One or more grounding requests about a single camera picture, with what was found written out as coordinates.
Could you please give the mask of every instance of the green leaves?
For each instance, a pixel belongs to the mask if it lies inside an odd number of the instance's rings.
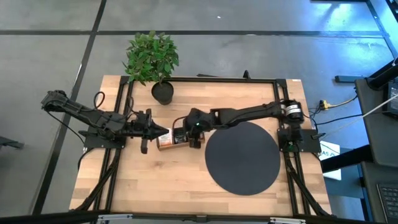
[[[165,33],[156,35],[151,30],[148,35],[136,33],[126,49],[127,63],[123,62],[125,72],[130,75],[129,82],[161,82],[171,76],[174,66],[179,66],[177,47]]]

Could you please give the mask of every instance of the wooden table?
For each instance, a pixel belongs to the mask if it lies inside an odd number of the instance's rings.
[[[112,111],[118,92],[120,76],[105,75],[101,91],[106,99],[102,110]],[[162,106],[153,99],[153,83],[133,87],[134,110],[152,108],[154,121],[166,128],[175,118],[185,116],[191,108],[203,111],[210,108],[245,108],[274,101],[271,84],[264,83],[203,83],[173,82],[174,97],[170,105]],[[300,80],[287,80],[289,96],[301,102],[308,114],[303,86]],[[124,100],[120,113],[123,112]],[[277,139],[278,120],[265,118],[253,121]],[[308,119],[302,125],[311,128]],[[231,194],[211,178],[205,163],[205,148],[183,147],[160,152],[155,141],[148,142],[148,154],[141,154],[141,139],[127,139],[121,154],[116,179],[112,212],[173,213],[206,215],[292,215],[287,174],[281,154],[280,171],[276,181],[265,191],[252,196]],[[104,149],[94,149],[81,162],[70,208],[76,208],[98,182]],[[331,212],[322,169],[317,158],[301,153],[305,183],[317,202]],[[103,191],[100,208],[104,208],[108,187]],[[301,195],[296,186],[298,209],[303,213]]]

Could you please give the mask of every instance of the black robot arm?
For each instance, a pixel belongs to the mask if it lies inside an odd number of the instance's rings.
[[[42,109],[69,114],[95,128],[99,137],[110,141],[122,136],[153,140],[169,132],[168,129],[154,123],[150,109],[146,113],[138,112],[136,119],[128,122],[129,116],[88,108],[70,100],[62,90],[48,91],[42,100]]]
[[[200,133],[213,129],[226,129],[236,126],[240,122],[260,118],[277,118],[289,125],[289,139],[301,141],[300,125],[304,122],[301,104],[295,100],[271,102],[260,106],[243,108],[211,109],[205,113],[192,108],[183,121],[184,130],[188,133],[190,147],[200,148]]]

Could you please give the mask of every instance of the black round pad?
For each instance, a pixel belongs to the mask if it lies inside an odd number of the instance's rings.
[[[215,131],[206,145],[205,159],[215,182],[238,195],[263,192],[274,183],[280,168],[276,142],[250,122]]]

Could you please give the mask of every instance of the gray concrete floor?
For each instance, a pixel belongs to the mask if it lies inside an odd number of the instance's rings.
[[[372,3],[398,48],[397,23],[386,3]],[[0,0],[0,29],[91,30],[99,5],[100,0]],[[359,2],[108,0],[99,29],[352,31],[377,30],[377,25],[366,4]],[[121,61],[131,38],[96,37],[78,102],[92,104],[103,75],[124,74]],[[354,96],[353,85],[335,83],[335,75],[368,76],[392,60],[386,43],[375,38],[175,35],[173,39],[180,54],[175,76],[241,77],[249,70],[256,78],[299,78],[310,107],[320,99],[339,103]],[[47,90],[70,92],[87,41],[86,35],[0,35],[0,136],[26,143],[21,151],[7,147],[0,151],[0,217],[31,210],[59,127],[40,110],[40,101]],[[358,113],[355,101],[318,114],[317,121]],[[321,126],[320,131],[345,122]],[[70,126],[86,129],[74,119]],[[364,124],[358,122],[326,141],[358,147],[368,139]],[[81,142],[67,132],[44,213],[68,210],[81,150]],[[330,201],[339,217],[363,219],[358,199],[330,196]]]

